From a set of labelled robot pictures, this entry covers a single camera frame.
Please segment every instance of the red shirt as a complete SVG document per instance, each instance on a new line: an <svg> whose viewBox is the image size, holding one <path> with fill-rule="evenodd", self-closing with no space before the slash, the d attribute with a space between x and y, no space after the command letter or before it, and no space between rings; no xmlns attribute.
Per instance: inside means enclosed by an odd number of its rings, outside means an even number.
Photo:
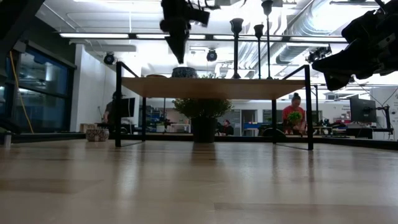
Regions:
<svg viewBox="0 0 398 224"><path fill-rule="evenodd" d="M283 111L282 111L282 119L284 121L287 121L287 117L289 114L291 114L294 111L298 111L300 112L301 116L302 116L302 120L300 122L300 125L303 125L303 122L305 122L305 112L303 110L303 108L298 107L297 109L294 109L292 105L287 106Z"/></svg>

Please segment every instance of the person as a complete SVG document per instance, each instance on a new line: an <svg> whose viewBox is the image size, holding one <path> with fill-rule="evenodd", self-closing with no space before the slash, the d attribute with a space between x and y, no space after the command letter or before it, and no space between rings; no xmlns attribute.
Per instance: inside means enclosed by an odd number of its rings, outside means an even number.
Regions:
<svg viewBox="0 0 398 224"><path fill-rule="evenodd" d="M299 96L298 93L294 93L293 98L292 98L292 104L290 106L287 106L283 111L282 111L282 119L284 122L284 132L285 133L293 133L293 134L305 134L305 112L303 108L300 107L301 104L301 97ZM297 122L296 124L289 124L288 117L289 114L298 111L302 119Z"/></svg>
<svg viewBox="0 0 398 224"><path fill-rule="evenodd" d="M224 120L223 126L220 130L218 130L222 135L231 136L234 135L234 128L231 126L231 123L226 119Z"/></svg>
<svg viewBox="0 0 398 224"><path fill-rule="evenodd" d="M105 113L104 113L104 123L106 124L114 124L114 110L113 110L113 101L116 100L116 92L112 95L112 101L106 105Z"/></svg>

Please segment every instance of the man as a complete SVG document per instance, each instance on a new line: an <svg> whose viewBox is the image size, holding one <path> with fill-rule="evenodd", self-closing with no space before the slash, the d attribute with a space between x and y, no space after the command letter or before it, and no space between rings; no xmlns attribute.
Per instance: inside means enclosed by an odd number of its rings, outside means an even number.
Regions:
<svg viewBox="0 0 398 224"><path fill-rule="evenodd" d="M104 113L104 123L106 124L114 124L114 106L113 103L116 100L116 92L113 93L112 101L106 105L105 113Z"/></svg>
<svg viewBox="0 0 398 224"><path fill-rule="evenodd" d="M218 130L223 136L232 136L234 135L234 128L231 126L231 123L226 119L224 120L223 127Z"/></svg>

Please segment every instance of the black metal table leg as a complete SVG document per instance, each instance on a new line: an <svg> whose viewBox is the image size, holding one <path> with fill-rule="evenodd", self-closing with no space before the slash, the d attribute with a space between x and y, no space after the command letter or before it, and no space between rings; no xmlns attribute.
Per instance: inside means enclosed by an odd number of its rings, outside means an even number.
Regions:
<svg viewBox="0 0 398 224"><path fill-rule="evenodd" d="M304 65L305 72L305 102L307 106L307 141L308 150L313 150L312 102L310 66Z"/></svg>
<svg viewBox="0 0 398 224"><path fill-rule="evenodd" d="M121 104L122 104L122 63L116 63L116 102L115 104L115 138L116 147L121 147Z"/></svg>
<svg viewBox="0 0 398 224"><path fill-rule="evenodd" d="M318 103L318 85L315 85L315 103L316 103L316 107L317 107L317 124L320 120L319 118L319 103Z"/></svg>
<svg viewBox="0 0 398 224"><path fill-rule="evenodd" d="M146 141L147 131L147 98L142 97L142 141Z"/></svg>
<svg viewBox="0 0 398 224"><path fill-rule="evenodd" d="M272 143L276 144L277 143L277 133L276 133L276 100L271 101L272 105L272 132L273 132L273 137L272 137Z"/></svg>

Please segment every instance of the yellow cable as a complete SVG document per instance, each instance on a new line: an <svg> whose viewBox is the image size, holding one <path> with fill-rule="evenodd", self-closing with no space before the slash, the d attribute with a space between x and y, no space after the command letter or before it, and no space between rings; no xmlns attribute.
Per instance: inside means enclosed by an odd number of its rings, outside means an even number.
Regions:
<svg viewBox="0 0 398 224"><path fill-rule="evenodd" d="M11 65L12 65L12 72L14 73L14 77L15 77L15 84L16 84L18 92L19 92L18 77L17 77L17 73L15 71L14 59L12 59L12 52L10 52L10 59L11 59ZM29 119L29 117L27 116L27 113L26 113L24 100L22 99L22 95L21 95L20 92L19 92L19 98L21 99L22 108L24 109L25 117L26 117L27 123L29 124L30 131L32 132L32 134L34 134L33 128L32 128L32 124L30 123L30 119Z"/></svg>

